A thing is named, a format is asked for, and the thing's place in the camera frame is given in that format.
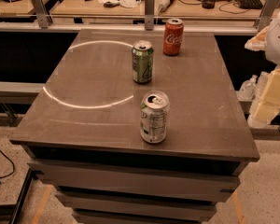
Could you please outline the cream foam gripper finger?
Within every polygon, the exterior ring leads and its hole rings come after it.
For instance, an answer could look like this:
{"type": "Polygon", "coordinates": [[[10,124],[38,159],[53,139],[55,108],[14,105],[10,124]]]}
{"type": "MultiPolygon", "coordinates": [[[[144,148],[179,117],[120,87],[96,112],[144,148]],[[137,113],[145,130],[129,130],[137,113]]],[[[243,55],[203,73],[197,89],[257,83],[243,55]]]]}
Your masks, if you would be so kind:
{"type": "Polygon", "coordinates": [[[260,98],[252,103],[252,119],[270,124],[280,113],[280,65],[268,75],[268,81],[260,98]]]}
{"type": "Polygon", "coordinates": [[[265,50],[266,35],[268,30],[269,27],[263,28],[260,32],[258,32],[255,36],[253,36],[245,43],[245,48],[253,51],[265,50]]]}

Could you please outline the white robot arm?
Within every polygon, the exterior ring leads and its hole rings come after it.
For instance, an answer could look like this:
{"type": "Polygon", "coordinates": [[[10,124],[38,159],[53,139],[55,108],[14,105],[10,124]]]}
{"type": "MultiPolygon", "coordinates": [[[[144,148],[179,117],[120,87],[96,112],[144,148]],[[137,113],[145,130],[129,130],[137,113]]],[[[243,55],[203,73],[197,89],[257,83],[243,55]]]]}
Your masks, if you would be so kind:
{"type": "Polygon", "coordinates": [[[249,126],[263,128],[280,113],[280,12],[269,26],[245,43],[245,48],[263,50],[265,58],[276,65],[271,73],[259,77],[249,111],[249,126]]]}

